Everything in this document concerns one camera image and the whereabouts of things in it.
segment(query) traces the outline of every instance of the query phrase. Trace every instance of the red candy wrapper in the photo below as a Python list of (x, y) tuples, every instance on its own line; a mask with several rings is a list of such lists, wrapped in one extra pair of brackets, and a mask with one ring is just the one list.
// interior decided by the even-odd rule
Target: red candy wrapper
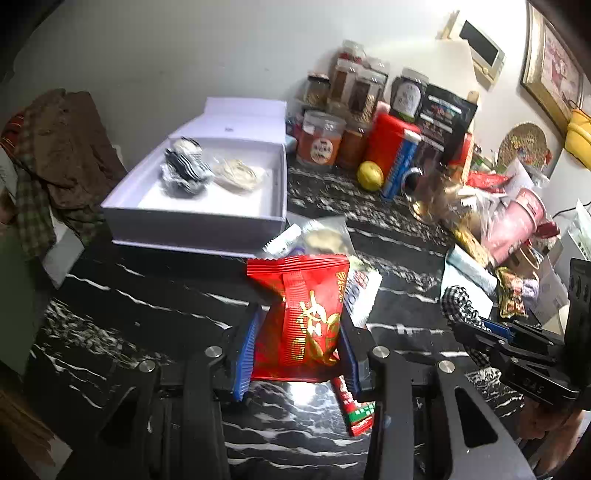
[(337, 376), (334, 352), (348, 272), (344, 255), (248, 260), (246, 274), (282, 298), (256, 338), (253, 378), (323, 382)]
[(345, 423), (352, 436), (356, 437), (369, 430), (374, 424), (374, 402), (358, 403), (347, 389), (345, 379), (340, 376), (331, 380), (335, 394), (339, 399)]

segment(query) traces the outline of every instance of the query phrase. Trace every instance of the blue label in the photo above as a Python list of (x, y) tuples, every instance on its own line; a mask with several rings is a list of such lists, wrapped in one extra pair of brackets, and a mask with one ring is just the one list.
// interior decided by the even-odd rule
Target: blue label
[(390, 168), (388, 177), (382, 187), (382, 197), (391, 200), (394, 198), (402, 186), (402, 176), (410, 168), (413, 161), (414, 153), (417, 151), (418, 145), (409, 140), (403, 140), (398, 149), (396, 160)]

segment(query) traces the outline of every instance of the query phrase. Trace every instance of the red snack bag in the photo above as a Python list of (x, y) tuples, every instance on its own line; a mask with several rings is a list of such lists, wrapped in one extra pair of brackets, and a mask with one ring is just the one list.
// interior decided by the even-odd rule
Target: red snack bag
[(282, 298), (256, 338), (253, 378), (322, 382), (338, 376), (333, 353), (348, 272), (344, 255), (248, 260), (246, 274)]
[(497, 173), (484, 173), (481, 171), (471, 171), (468, 175), (466, 185), (490, 193), (505, 193), (505, 185), (510, 180), (506, 175)]

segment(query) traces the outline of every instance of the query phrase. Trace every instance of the black marble countertop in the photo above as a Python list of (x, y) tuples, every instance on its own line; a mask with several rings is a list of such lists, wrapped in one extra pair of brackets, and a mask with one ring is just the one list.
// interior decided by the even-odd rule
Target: black marble countertop
[[(398, 352), (443, 355), (468, 374), (499, 417), (521, 396), (494, 369), (476, 370), (440, 313), (444, 255), (452, 239), (423, 225), (404, 202), (383, 202), (344, 174), (288, 171), (288, 210), (345, 215), (362, 260), (384, 279), (368, 320)], [(100, 429), (120, 369), (145, 358), (187, 359), (213, 345), (251, 301), (270, 304), (241, 259), (119, 247), (104, 231), (46, 311), (31, 348), (25, 391), (41, 418), (74, 450)], [(234, 478), (361, 478), (369, 433), (350, 437), (329, 383), (253, 381), (240, 408), (223, 411)]]

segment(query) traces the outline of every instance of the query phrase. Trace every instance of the jar label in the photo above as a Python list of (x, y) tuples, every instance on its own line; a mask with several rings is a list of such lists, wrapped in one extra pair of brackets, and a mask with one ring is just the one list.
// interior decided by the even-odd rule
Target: jar label
[(310, 158), (319, 165), (328, 163), (332, 157), (333, 145), (327, 138), (317, 138), (310, 147)]
[(412, 82), (404, 82), (396, 91), (392, 108), (398, 113), (414, 118), (421, 103), (421, 90)]

